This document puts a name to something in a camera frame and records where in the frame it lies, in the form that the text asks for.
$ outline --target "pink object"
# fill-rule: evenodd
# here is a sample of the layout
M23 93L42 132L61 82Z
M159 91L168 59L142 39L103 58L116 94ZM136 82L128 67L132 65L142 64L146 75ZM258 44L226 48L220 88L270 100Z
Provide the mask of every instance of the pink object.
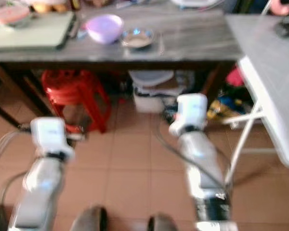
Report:
M240 73L238 68L234 69L232 72L229 73L226 78L226 82L235 87L244 85L242 74Z
M17 23L30 14L28 7L24 6L5 6L0 8L0 24L8 25Z
M103 14L86 23L86 29L95 41L110 44L123 32L123 20L114 14Z
M276 15L288 15L289 4L281 4L280 0L271 0L271 11Z

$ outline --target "black device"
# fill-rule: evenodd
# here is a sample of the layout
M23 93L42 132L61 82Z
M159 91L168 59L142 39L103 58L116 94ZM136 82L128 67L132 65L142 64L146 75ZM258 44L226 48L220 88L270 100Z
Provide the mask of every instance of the black device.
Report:
M289 37L289 16L284 17L274 27L275 32L281 37Z

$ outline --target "stool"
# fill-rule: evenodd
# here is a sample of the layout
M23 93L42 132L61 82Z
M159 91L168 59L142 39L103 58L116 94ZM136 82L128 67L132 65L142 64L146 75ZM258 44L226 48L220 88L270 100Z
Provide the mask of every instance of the stool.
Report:
M46 95L57 116L64 118L66 105L81 103L92 119L87 131L99 129L106 131L106 121L110 116L111 104L108 95L98 78L89 71L81 70L46 70L42 75L42 84ZM93 95L98 93L107 105L106 112L101 113ZM69 132L82 132L81 127L66 124Z

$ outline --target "metal frame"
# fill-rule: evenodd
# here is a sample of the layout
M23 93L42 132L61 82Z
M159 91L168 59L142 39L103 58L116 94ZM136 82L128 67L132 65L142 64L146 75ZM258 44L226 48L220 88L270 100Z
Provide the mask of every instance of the metal frame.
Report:
M236 145L235 150L232 153L231 166L230 166L230 168L226 174L226 177L225 177L225 184L226 185L231 184L238 160L239 160L239 158L243 152L248 152L248 151L252 151L252 152L260 151L262 153L275 152L275 150L271 149L271 148L260 148L260 149L254 148L254 149L246 149L246 150L243 149L243 146L244 146L245 141L246 141L246 139L250 133L250 130L254 124L254 121L256 119L261 119L263 117L265 117L265 114L263 113L263 111L261 109L259 101L256 101L250 114L242 115L242 116L240 115L240 116L225 119L222 121L223 124L232 124L232 123L237 123L239 121L246 121L246 124L245 124L243 131L241 133L240 139Z
M262 12L261 12L261 15L266 15L266 14L268 13L268 11L269 11L270 8L271 8L271 1L272 1L272 0L269 0L269 1L267 2L267 4L265 5L264 9L263 9Z

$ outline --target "purple bowl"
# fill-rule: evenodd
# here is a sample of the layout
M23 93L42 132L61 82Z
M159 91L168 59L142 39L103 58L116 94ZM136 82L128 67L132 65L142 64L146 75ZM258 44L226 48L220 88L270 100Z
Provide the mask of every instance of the purple bowl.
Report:
M123 20L114 14L103 14L90 19L86 29L96 42L110 44L116 41L123 32Z

